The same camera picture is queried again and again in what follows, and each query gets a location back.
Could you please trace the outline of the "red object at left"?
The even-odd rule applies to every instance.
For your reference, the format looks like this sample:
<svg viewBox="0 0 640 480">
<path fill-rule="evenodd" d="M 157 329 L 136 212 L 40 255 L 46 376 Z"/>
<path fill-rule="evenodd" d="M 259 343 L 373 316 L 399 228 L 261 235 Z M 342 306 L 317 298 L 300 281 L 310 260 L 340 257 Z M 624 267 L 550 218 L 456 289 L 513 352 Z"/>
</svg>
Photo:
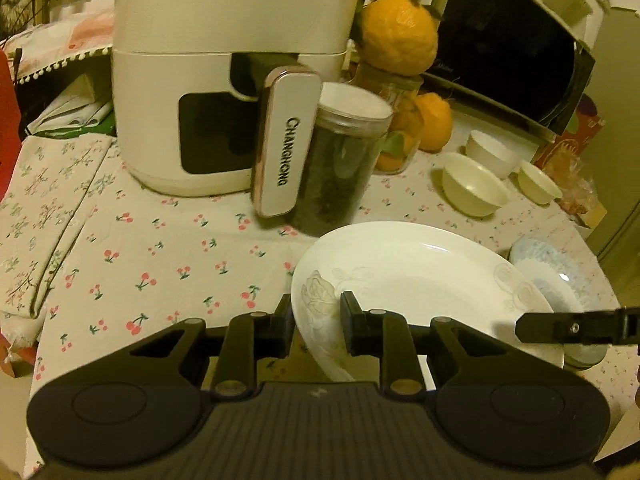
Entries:
<svg viewBox="0 0 640 480">
<path fill-rule="evenodd" d="M 21 151 L 22 141 L 18 133 L 21 118 L 9 60 L 0 51 L 0 198 L 6 195 Z"/>
</svg>

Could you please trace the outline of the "plastic bag of snacks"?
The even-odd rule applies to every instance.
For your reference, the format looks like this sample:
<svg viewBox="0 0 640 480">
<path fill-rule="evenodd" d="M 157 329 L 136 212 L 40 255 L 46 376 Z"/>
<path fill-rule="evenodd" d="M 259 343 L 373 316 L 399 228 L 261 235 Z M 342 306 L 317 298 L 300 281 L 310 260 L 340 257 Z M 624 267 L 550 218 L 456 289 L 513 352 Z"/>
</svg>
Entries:
<svg viewBox="0 0 640 480">
<path fill-rule="evenodd" d="M 595 229 L 606 215 L 594 182 L 593 172 L 575 153 L 557 150 L 544 163 L 544 173 L 560 188 L 560 207 L 589 229 Z"/>
</svg>

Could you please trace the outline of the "large cream bowl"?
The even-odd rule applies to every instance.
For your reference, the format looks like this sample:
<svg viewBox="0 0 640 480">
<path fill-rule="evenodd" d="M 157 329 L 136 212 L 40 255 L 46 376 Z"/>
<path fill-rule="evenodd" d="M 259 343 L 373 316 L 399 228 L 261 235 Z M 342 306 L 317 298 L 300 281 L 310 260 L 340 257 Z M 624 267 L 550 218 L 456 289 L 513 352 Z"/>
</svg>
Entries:
<svg viewBox="0 0 640 480">
<path fill-rule="evenodd" d="M 485 218 L 506 206 L 510 193 L 486 167 L 459 153 L 442 155 L 442 189 L 458 211 Z"/>
</svg>

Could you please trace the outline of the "floral folded cloth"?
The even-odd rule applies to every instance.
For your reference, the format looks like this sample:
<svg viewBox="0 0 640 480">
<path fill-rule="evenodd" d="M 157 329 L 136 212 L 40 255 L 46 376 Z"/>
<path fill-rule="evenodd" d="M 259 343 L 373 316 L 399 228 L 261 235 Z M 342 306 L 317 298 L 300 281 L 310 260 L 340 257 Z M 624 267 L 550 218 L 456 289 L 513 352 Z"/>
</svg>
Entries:
<svg viewBox="0 0 640 480">
<path fill-rule="evenodd" d="M 37 340 L 44 296 L 80 227 L 78 208 L 116 153 L 117 141 L 99 133 L 24 141 L 1 201 L 1 335 L 12 348 Z"/>
</svg>

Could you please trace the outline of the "cherry print tablecloth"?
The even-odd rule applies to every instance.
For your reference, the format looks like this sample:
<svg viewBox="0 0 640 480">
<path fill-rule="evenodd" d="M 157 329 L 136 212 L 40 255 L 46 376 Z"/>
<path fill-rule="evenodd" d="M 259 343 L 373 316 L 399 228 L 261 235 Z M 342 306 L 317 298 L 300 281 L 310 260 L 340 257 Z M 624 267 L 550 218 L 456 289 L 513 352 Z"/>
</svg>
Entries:
<svg viewBox="0 0 640 480">
<path fill-rule="evenodd" d="M 437 226 L 494 252 L 531 235 L 586 271 L 599 307 L 617 306 L 596 258 L 559 207 L 539 207 L 513 192 L 495 218 L 466 218 L 442 196 L 436 164 L 422 153 L 402 174 L 373 177 L 357 220 Z M 148 190 L 128 174 L 117 145 L 84 194 L 44 300 L 34 388 L 185 318 L 215 326 L 271 309 L 311 244 L 280 220 L 260 221 L 245 193 L 175 198 Z"/>
</svg>

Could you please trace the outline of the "white bowl with spout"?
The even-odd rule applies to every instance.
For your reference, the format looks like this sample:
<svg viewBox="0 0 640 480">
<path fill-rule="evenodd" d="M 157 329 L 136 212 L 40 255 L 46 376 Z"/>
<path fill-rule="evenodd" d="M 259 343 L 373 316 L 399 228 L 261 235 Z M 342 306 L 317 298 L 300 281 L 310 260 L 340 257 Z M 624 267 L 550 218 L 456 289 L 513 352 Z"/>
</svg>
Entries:
<svg viewBox="0 0 640 480">
<path fill-rule="evenodd" d="M 465 155 L 503 180 L 518 169 L 521 157 L 498 140 L 480 130 L 472 130 L 466 140 Z"/>
</svg>

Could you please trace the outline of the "black microwave oven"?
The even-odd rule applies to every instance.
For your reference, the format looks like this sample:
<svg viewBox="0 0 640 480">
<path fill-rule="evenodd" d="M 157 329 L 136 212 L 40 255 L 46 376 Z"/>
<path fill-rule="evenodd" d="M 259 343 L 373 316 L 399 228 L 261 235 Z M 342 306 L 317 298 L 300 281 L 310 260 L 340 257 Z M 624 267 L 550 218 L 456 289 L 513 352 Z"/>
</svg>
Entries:
<svg viewBox="0 0 640 480">
<path fill-rule="evenodd" d="M 432 0 L 438 49 L 428 78 L 521 122 L 562 133 L 590 81 L 601 0 Z"/>
</svg>

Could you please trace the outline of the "glass jar of kumquats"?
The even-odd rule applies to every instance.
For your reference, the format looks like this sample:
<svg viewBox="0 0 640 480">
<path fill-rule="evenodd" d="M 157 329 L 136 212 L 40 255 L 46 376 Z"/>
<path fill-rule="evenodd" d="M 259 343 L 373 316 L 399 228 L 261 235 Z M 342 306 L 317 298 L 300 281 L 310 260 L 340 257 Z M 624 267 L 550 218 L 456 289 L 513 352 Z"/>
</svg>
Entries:
<svg viewBox="0 0 640 480">
<path fill-rule="evenodd" d="M 360 62 L 356 68 L 350 83 L 377 94 L 394 112 L 375 164 L 377 174 L 404 171 L 419 148 L 424 119 L 416 106 L 416 97 L 422 82 L 420 76 L 387 73 L 366 62 Z"/>
</svg>

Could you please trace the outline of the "small cream bowl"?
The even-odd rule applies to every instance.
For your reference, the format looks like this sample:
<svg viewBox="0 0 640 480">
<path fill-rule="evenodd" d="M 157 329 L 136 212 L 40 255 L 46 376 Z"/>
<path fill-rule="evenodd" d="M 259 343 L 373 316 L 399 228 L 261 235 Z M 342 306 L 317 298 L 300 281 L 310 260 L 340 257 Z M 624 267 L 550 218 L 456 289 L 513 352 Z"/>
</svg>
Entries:
<svg viewBox="0 0 640 480">
<path fill-rule="evenodd" d="M 518 185 L 534 203 L 546 206 L 562 197 L 562 191 L 541 169 L 522 160 L 518 168 Z"/>
</svg>

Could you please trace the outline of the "white refrigerator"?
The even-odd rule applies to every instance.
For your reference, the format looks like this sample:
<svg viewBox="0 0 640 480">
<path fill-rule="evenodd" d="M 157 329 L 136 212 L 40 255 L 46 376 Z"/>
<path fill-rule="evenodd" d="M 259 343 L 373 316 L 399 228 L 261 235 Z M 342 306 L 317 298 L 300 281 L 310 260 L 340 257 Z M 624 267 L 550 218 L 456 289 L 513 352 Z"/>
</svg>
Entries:
<svg viewBox="0 0 640 480">
<path fill-rule="evenodd" d="M 639 203 L 639 18 L 631 10 L 605 15 L 596 65 L 586 90 L 605 126 L 582 158 L 592 169 L 606 209 L 587 243 L 598 258 L 611 249 Z"/>
</svg>

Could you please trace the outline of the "white Changhong air fryer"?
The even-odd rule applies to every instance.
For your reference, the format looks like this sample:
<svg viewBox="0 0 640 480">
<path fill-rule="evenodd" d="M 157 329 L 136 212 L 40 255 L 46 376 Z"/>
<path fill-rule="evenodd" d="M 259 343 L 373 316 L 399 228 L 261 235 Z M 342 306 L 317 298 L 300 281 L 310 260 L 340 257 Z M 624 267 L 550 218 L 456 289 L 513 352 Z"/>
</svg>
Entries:
<svg viewBox="0 0 640 480">
<path fill-rule="evenodd" d="M 177 196 L 295 205 L 358 0 L 115 0 L 113 102 L 130 174 Z"/>
</svg>

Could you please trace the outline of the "white floral plate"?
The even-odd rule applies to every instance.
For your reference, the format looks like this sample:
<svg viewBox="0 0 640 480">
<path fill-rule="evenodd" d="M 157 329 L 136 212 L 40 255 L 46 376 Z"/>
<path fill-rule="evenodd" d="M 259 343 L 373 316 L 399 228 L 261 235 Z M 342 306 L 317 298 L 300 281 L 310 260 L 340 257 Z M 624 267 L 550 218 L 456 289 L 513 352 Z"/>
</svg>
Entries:
<svg viewBox="0 0 640 480">
<path fill-rule="evenodd" d="M 556 366 L 557 344 L 523 344 L 515 323 L 551 308 L 510 262 L 458 234 L 420 224 L 375 221 L 334 230 L 297 263 L 291 299 L 311 356 L 332 382 L 378 379 L 378 362 L 346 351 L 340 298 L 352 292 L 360 308 L 401 314 L 427 326 L 448 316 Z"/>
</svg>

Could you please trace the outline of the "tea jar with metal lid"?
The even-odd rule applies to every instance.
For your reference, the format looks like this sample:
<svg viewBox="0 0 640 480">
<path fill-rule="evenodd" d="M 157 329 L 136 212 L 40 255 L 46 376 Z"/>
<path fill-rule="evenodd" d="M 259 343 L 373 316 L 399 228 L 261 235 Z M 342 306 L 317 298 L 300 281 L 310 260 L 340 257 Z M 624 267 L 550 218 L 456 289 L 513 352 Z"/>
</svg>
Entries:
<svg viewBox="0 0 640 480">
<path fill-rule="evenodd" d="M 290 226 L 321 236 L 352 222 L 392 118 L 390 104 L 368 90 L 322 86 Z"/>
</svg>

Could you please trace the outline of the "blue patterned porcelain plate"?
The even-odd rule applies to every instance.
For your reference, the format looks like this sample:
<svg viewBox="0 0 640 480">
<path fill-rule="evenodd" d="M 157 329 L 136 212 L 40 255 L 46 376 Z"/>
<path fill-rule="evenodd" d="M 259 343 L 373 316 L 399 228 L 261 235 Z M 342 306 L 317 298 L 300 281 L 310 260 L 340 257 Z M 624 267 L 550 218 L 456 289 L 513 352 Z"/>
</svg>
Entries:
<svg viewBox="0 0 640 480">
<path fill-rule="evenodd" d="M 538 288 L 555 313 L 603 310 L 578 265 L 552 245 L 522 237 L 512 245 L 508 259 Z"/>
</svg>

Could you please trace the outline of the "large orange citrus on jar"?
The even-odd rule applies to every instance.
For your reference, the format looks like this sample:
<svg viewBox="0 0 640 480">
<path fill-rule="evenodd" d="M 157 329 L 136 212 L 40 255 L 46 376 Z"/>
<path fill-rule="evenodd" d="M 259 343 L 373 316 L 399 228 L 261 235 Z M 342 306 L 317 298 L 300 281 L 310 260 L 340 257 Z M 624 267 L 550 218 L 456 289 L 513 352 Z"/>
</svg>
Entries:
<svg viewBox="0 0 640 480">
<path fill-rule="evenodd" d="M 413 77 L 435 62 L 435 19 L 421 0 L 359 0 L 350 39 L 362 62 Z"/>
</svg>

